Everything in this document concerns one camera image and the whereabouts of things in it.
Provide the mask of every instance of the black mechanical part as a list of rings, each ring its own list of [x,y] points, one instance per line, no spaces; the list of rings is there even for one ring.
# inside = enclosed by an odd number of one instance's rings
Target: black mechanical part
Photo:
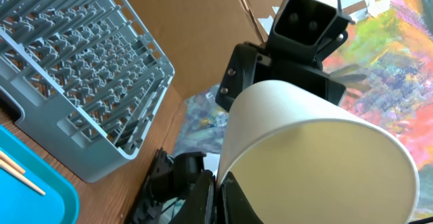
[[[211,224],[214,202],[213,173],[203,171],[198,177],[195,187],[189,193],[181,210],[169,224]]]
[[[275,32],[303,45],[314,45],[336,14],[335,8],[316,0],[289,0]]]
[[[229,75],[229,69],[235,70],[235,74]],[[244,89],[270,79],[289,82],[335,105],[340,103],[346,91],[344,85],[331,80],[318,66],[299,64],[279,56],[273,59],[247,43],[235,46],[215,102],[229,112],[232,103]],[[221,93],[223,89],[227,90],[226,93]]]
[[[322,61],[328,56],[330,56],[335,50],[337,50],[337,48],[339,48],[344,42],[346,42],[347,38],[347,31],[343,31],[340,33],[340,36],[338,38],[332,40],[328,39],[326,45],[319,48],[315,59],[319,61],[320,64],[322,64]]]
[[[151,178],[151,191],[158,202],[172,198],[186,199],[190,189],[204,170],[201,152],[184,153],[176,156],[173,169],[163,175]]]
[[[164,203],[157,202],[152,197],[150,179],[151,177],[157,177],[171,171],[172,167],[173,163],[168,158],[167,153],[162,148],[159,149],[150,164],[139,193],[135,197],[134,203],[125,218],[126,224],[158,224]]]
[[[173,159],[162,148],[158,150],[125,223],[158,224],[167,200],[188,197],[203,172],[204,156],[194,152]]]
[[[427,217],[421,220],[412,221],[409,224],[429,224],[433,223],[433,217]]]
[[[263,224],[231,172],[220,187],[216,213],[218,224]]]
[[[293,13],[296,13],[299,19],[296,24],[292,24]],[[311,22],[317,23],[314,31],[310,30]],[[270,32],[265,49],[272,56],[290,58],[294,62],[308,66],[314,65],[315,62],[321,63],[326,56],[317,59],[316,55],[330,41],[338,40],[351,22],[353,21],[350,16],[342,12],[341,0],[338,0],[338,9],[313,0],[289,0],[281,17],[276,24],[274,23],[275,29]]]

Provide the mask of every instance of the blue tray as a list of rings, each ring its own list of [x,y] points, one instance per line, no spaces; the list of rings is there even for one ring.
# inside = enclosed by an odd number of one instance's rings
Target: blue tray
[[[24,168],[24,176],[46,193],[38,194],[0,169],[1,223],[76,222],[80,204],[74,187],[1,125],[0,150]]]

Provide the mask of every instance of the screw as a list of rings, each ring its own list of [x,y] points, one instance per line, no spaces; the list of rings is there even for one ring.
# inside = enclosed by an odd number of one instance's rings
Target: screw
[[[343,34],[339,34],[336,40],[337,40],[338,42],[340,42],[340,41],[342,41],[343,39],[344,39],[344,35],[343,35]]]
[[[229,92],[229,89],[228,89],[228,88],[222,88],[222,89],[221,89],[221,93],[222,93],[223,95],[227,94],[228,92]]]
[[[316,21],[311,21],[310,24],[309,24],[309,30],[310,30],[310,31],[316,31],[317,28],[318,28],[318,26],[319,26],[319,25],[317,24]]]
[[[236,74],[236,71],[233,70],[232,68],[230,68],[230,69],[227,71],[227,74],[228,74],[229,76],[233,76],[233,75]]]
[[[297,24],[299,21],[299,16],[297,13],[293,13],[289,15],[289,23],[290,24]]]

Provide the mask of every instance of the cardboard box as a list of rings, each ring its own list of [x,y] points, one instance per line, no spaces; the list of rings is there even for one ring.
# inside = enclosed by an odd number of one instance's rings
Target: cardboard box
[[[186,99],[219,83],[237,43],[267,39],[257,18],[282,0],[128,0],[176,70]]]

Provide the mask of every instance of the camera lens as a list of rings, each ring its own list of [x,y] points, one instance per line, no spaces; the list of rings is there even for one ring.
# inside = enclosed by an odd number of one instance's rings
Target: camera lens
[[[297,13],[290,14],[290,16],[289,16],[289,23],[290,24],[296,24],[296,23],[298,23],[298,21],[299,21],[299,16]]]
[[[318,24],[316,21],[311,21],[309,24],[309,30],[314,32],[317,30],[317,26],[318,26]]]
[[[320,1],[289,0],[275,32],[303,45],[314,45],[336,15],[336,8]]]

